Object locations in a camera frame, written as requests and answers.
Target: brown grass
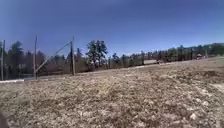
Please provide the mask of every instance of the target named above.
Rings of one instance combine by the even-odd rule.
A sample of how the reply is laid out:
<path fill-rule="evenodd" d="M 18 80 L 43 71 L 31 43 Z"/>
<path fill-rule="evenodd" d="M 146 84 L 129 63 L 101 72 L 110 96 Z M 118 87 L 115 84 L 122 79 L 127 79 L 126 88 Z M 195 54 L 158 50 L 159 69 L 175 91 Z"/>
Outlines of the brown grass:
<path fill-rule="evenodd" d="M 11 127 L 221 127 L 224 59 L 0 86 Z"/>

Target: field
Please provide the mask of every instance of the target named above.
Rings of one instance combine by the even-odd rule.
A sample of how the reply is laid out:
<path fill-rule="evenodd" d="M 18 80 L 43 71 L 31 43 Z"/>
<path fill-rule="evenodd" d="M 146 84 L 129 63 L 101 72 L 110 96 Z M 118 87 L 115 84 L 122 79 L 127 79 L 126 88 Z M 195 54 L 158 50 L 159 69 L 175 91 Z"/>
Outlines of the field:
<path fill-rule="evenodd" d="M 224 58 L 0 85 L 10 127 L 224 127 Z"/>

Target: ground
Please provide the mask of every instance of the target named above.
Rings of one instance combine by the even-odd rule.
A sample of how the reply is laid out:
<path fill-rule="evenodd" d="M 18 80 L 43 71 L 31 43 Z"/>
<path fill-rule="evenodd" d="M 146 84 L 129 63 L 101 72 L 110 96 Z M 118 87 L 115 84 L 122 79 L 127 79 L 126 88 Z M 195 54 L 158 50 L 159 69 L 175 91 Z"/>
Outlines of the ground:
<path fill-rule="evenodd" d="M 0 85 L 10 127 L 224 127 L 224 58 Z"/>

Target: tree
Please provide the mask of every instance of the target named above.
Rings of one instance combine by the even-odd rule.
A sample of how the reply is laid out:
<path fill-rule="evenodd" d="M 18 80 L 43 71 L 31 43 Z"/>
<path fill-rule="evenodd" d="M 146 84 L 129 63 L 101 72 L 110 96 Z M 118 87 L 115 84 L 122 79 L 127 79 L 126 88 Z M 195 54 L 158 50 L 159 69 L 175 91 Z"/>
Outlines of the tree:
<path fill-rule="evenodd" d="M 97 62 L 101 66 L 101 62 L 105 59 L 105 54 L 108 53 L 104 41 L 91 41 L 87 48 L 88 52 L 86 55 L 89 57 L 90 63 L 93 63 L 95 68 Z"/>
<path fill-rule="evenodd" d="M 89 62 L 93 63 L 94 68 L 96 68 L 97 61 L 97 47 L 95 41 L 91 41 L 88 45 L 88 52 L 86 55 L 89 57 Z"/>
<path fill-rule="evenodd" d="M 145 59 L 145 53 L 142 51 L 142 52 L 141 52 L 141 61 L 142 61 L 142 65 L 144 65 L 144 59 Z"/>
<path fill-rule="evenodd" d="M 114 53 L 112 55 L 112 59 L 113 59 L 113 67 L 117 68 L 120 66 L 121 62 L 120 62 L 120 58 L 117 56 L 117 53 Z"/>
<path fill-rule="evenodd" d="M 122 60 L 123 67 L 125 68 L 127 66 L 127 56 L 122 55 L 121 60 Z"/>
<path fill-rule="evenodd" d="M 101 66 L 101 62 L 104 61 L 105 55 L 108 53 L 107 47 L 104 41 L 98 40 L 96 41 L 96 48 L 97 48 L 97 57 L 98 57 L 99 66 Z"/>
<path fill-rule="evenodd" d="M 76 53 L 76 61 L 80 60 L 82 58 L 82 53 L 80 48 L 77 48 L 77 53 Z"/>
<path fill-rule="evenodd" d="M 23 63 L 23 49 L 21 42 L 17 41 L 10 47 L 8 51 L 9 74 L 14 78 L 20 74 Z"/>
<path fill-rule="evenodd" d="M 28 74 L 33 73 L 33 54 L 27 51 L 24 56 L 25 72 Z"/>

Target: dirt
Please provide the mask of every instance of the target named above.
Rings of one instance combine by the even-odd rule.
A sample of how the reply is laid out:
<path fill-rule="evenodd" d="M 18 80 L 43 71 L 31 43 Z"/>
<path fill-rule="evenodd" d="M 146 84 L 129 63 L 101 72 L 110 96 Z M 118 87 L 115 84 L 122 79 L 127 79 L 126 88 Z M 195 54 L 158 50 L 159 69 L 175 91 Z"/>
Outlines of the dirt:
<path fill-rule="evenodd" d="M 0 85 L 12 128 L 224 127 L 224 58 Z"/>

